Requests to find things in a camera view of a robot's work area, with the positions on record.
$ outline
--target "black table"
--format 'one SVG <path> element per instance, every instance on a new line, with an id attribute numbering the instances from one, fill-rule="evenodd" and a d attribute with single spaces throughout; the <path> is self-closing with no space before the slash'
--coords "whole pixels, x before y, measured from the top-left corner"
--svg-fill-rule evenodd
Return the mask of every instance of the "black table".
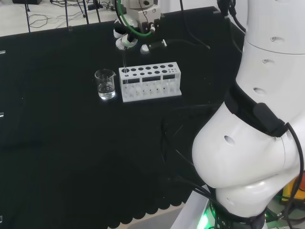
<path id="1" fill-rule="evenodd" d="M 175 107 L 221 102 L 235 80 L 241 55 L 214 11 L 185 12 L 190 30 L 213 42 L 210 51 L 179 43 L 144 57 L 143 41 L 128 50 L 128 66 L 178 62 L 183 95 L 175 98 L 124 104 L 117 77 L 116 98 L 99 99 L 95 71 L 122 67 L 113 22 L 0 38 L 0 227 L 115 228 L 187 200 L 190 187 L 163 180 L 160 120 Z M 191 39 L 180 12 L 162 18 L 153 40 L 171 38 Z M 177 136 L 189 160 L 206 118 L 196 122 Z M 168 160 L 199 181 L 177 155 Z"/>

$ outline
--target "metal rod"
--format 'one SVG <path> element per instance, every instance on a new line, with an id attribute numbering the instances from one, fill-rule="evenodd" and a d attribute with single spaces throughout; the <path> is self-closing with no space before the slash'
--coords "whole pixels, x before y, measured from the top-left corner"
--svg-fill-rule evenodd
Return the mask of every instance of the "metal rod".
<path id="1" fill-rule="evenodd" d="M 68 22 L 68 9 L 67 9 L 67 0 L 65 0 L 65 9 L 66 9 L 66 21 L 67 21 L 67 28 L 69 30 L 69 22 Z"/>
<path id="2" fill-rule="evenodd" d="M 85 1 L 85 0 L 82 0 L 82 3 L 84 4 L 84 8 L 85 8 L 85 14 L 86 14 L 87 25 L 89 25 L 89 19 L 88 19 L 88 14 L 87 14 L 86 1 Z"/>
<path id="3" fill-rule="evenodd" d="M 97 0 L 93 0 L 94 4 L 95 4 L 95 8 L 96 8 L 96 14 L 97 14 L 97 17 L 99 19 L 99 23 L 101 22 L 101 19 L 100 19 L 100 14 L 99 14 L 99 10 L 97 8 Z"/>
<path id="4" fill-rule="evenodd" d="M 28 9 L 27 9 L 27 4 L 28 4 L 28 0 L 25 0 L 24 2 L 24 8 L 25 8 L 25 13 L 27 15 L 27 21 L 28 21 L 28 28 L 29 28 L 29 33 L 30 33 L 30 22 L 29 22 L 29 15 L 28 15 Z"/>
<path id="5" fill-rule="evenodd" d="M 81 13 L 84 14 L 84 12 L 82 11 L 81 5 L 80 5 L 80 3 L 78 2 L 78 0 L 77 0 L 77 4 L 78 4 L 78 6 L 79 6 L 80 9 L 81 9 Z"/>

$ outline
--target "black strap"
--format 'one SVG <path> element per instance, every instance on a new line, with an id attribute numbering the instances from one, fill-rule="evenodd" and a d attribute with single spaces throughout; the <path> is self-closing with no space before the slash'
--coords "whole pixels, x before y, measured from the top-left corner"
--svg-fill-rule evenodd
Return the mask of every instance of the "black strap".
<path id="1" fill-rule="evenodd" d="M 226 93 L 224 103 L 232 114 L 269 136 L 281 137 L 288 130 L 266 104 L 256 103 L 236 82 Z"/>

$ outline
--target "clear liquid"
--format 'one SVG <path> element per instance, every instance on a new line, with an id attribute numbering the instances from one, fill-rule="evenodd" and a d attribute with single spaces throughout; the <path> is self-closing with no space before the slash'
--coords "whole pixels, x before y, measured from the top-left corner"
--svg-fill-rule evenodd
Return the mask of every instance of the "clear liquid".
<path id="1" fill-rule="evenodd" d="M 98 91 L 100 98 L 103 100 L 112 99 L 115 96 L 115 88 L 111 82 L 100 84 Z"/>

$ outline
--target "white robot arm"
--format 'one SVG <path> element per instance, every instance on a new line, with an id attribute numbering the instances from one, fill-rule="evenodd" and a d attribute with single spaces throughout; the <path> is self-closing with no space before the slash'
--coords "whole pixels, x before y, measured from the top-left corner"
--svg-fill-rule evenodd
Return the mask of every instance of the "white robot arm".
<path id="1" fill-rule="evenodd" d="M 114 36 L 117 38 L 116 46 L 120 50 L 128 49 L 136 45 L 137 38 L 141 34 L 146 34 L 148 32 L 154 33 L 156 28 L 159 27 L 159 21 L 161 17 L 160 6 L 154 4 L 154 0 L 122 0 L 121 5 L 126 8 L 126 14 L 124 18 L 126 22 L 136 30 L 131 32 L 127 27 L 126 22 L 120 15 L 121 19 L 115 21 L 114 26 Z"/>
<path id="2" fill-rule="evenodd" d="M 248 7 L 236 84 L 193 143 L 199 176 L 244 218 L 261 214 L 300 173 L 285 123 L 305 149 L 305 1 L 248 0 Z"/>

